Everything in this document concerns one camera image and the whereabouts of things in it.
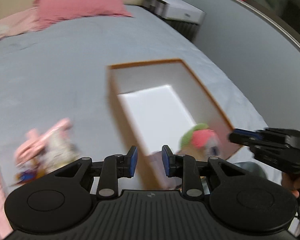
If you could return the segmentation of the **person right hand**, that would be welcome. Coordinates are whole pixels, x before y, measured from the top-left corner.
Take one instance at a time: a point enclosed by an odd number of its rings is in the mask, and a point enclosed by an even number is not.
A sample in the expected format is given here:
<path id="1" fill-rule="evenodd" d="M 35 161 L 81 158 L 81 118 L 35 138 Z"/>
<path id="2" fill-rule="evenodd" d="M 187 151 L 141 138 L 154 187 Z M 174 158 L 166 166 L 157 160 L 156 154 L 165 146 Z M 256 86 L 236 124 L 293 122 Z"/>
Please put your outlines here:
<path id="1" fill-rule="evenodd" d="M 288 174 L 282 173 L 281 185 L 287 189 L 296 197 L 299 198 L 300 193 L 300 177 L 298 179 L 292 179 Z"/>

